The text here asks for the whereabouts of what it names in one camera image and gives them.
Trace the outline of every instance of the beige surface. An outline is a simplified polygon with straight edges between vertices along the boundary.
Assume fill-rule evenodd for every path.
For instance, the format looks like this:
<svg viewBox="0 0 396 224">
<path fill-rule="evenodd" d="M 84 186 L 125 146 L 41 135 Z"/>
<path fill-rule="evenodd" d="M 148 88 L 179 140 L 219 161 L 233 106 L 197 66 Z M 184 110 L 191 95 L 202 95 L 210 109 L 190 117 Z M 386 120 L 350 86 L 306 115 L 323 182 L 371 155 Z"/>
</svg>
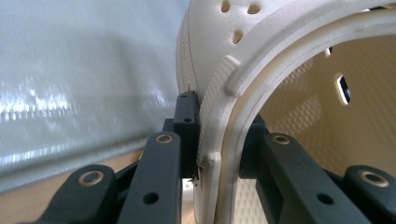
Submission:
<svg viewBox="0 0 396 224">
<path fill-rule="evenodd" d="M 138 160 L 141 150 L 98 162 L 115 172 Z M 14 224 L 37 220 L 56 190 L 72 172 L 58 175 L 0 195 L 0 223 Z M 192 203 L 183 204 L 183 223 L 193 223 Z"/>
</svg>

